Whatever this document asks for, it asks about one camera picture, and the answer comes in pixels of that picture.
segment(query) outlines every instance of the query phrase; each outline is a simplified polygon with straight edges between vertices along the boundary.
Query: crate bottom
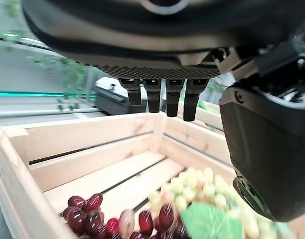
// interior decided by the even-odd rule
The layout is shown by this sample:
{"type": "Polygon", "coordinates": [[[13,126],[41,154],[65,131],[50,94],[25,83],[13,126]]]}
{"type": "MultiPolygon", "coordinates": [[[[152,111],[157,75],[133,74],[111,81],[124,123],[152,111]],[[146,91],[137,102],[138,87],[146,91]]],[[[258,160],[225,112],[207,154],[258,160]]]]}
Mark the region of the crate bottom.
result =
{"type": "Polygon", "coordinates": [[[112,217],[118,218],[124,209],[141,211],[148,202],[148,194],[183,169],[160,153],[146,151],[48,190],[44,195],[60,214],[71,196],[88,199],[102,192],[101,210],[105,213],[106,222],[112,217]]]}

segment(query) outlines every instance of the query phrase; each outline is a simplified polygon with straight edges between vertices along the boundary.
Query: red grape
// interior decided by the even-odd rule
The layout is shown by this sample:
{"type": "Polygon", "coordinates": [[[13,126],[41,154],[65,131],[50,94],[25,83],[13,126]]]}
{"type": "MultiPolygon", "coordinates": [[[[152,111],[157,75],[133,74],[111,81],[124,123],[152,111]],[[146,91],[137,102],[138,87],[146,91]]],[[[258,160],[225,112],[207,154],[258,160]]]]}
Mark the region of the red grape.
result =
{"type": "Polygon", "coordinates": [[[145,236],[138,232],[133,232],[129,239],[144,239],[145,236]]]}
{"type": "Polygon", "coordinates": [[[176,239],[189,239],[189,235],[183,224],[177,225],[177,227],[173,231],[173,235],[176,239]]]}
{"type": "Polygon", "coordinates": [[[169,204],[163,205],[159,213],[160,226],[167,230],[173,223],[173,210],[169,204]]]}
{"type": "Polygon", "coordinates": [[[173,233],[166,233],[165,239],[174,239],[173,233]]]}
{"type": "Polygon", "coordinates": [[[101,193],[96,193],[90,199],[88,199],[85,206],[85,211],[88,213],[91,210],[97,210],[103,201],[103,195],[101,193]]]}
{"type": "Polygon", "coordinates": [[[119,232],[115,232],[111,235],[111,239],[122,239],[122,236],[120,235],[119,232]]]}
{"type": "Polygon", "coordinates": [[[73,209],[81,210],[80,208],[78,208],[78,207],[73,207],[73,206],[69,206],[69,207],[65,208],[65,210],[63,211],[63,218],[64,218],[65,220],[67,220],[67,215],[68,215],[73,209]]]}
{"type": "Polygon", "coordinates": [[[84,234],[86,214],[80,209],[73,209],[67,215],[68,226],[72,229],[74,233],[78,236],[84,234]]]}
{"type": "Polygon", "coordinates": [[[119,231],[118,219],[117,219],[117,218],[110,218],[110,219],[107,221],[106,226],[107,226],[108,231],[109,231],[110,234],[113,234],[113,233],[119,231]]]}
{"type": "Polygon", "coordinates": [[[103,224],[103,221],[100,217],[100,214],[96,210],[92,210],[88,213],[85,221],[85,232],[93,235],[97,233],[97,229],[100,225],[103,224]]]}
{"type": "Polygon", "coordinates": [[[96,233],[92,234],[95,239],[108,239],[109,233],[105,225],[100,225],[96,228],[96,233]]]}
{"type": "Polygon", "coordinates": [[[85,210],[86,201],[79,196],[72,196],[67,201],[68,206],[78,207],[85,210]]]}
{"type": "Polygon", "coordinates": [[[143,235],[150,237],[153,233],[153,219],[151,213],[142,211],[139,213],[139,226],[143,235]]]}
{"type": "Polygon", "coordinates": [[[160,226],[159,217],[156,217],[156,218],[153,220],[153,226],[154,226],[154,228],[155,228],[158,232],[163,232],[163,231],[164,231],[164,230],[161,228],[161,226],[160,226]]]}

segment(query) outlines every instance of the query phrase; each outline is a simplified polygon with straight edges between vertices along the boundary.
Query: wooden crate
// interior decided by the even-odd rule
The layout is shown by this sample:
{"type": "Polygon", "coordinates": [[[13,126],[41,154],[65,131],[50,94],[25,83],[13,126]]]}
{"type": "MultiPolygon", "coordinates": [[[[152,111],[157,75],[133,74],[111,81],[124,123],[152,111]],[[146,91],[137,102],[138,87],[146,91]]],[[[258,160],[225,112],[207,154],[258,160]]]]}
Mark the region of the wooden crate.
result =
{"type": "MultiPolygon", "coordinates": [[[[231,183],[229,158],[223,135],[162,113],[0,127],[0,206],[15,239],[73,239],[58,216],[70,196],[102,192],[105,220],[139,213],[186,167],[231,183]]],[[[305,239],[305,216],[291,228],[305,239]]]]}

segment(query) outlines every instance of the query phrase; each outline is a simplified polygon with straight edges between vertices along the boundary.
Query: grape leaf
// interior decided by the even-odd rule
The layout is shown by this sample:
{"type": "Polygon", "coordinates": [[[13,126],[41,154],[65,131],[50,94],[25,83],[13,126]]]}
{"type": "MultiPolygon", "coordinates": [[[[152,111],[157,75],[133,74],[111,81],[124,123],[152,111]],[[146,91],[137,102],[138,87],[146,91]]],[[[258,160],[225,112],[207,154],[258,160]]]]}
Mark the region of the grape leaf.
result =
{"type": "Polygon", "coordinates": [[[241,223],[212,205],[193,202],[180,213],[191,239],[242,239],[241,223]]]}

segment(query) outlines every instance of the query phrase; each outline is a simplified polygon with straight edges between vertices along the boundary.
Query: teal light strip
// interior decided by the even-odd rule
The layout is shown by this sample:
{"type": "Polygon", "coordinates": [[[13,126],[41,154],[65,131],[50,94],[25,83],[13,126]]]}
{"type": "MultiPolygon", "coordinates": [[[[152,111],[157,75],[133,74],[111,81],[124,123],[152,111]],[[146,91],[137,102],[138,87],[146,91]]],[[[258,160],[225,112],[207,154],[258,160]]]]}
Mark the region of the teal light strip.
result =
{"type": "MultiPolygon", "coordinates": [[[[68,97],[75,97],[76,93],[70,93],[68,97]]],[[[45,93],[45,92],[0,92],[0,97],[63,97],[64,93],[45,93]]],[[[90,98],[95,98],[96,95],[90,95],[90,98]]]]}

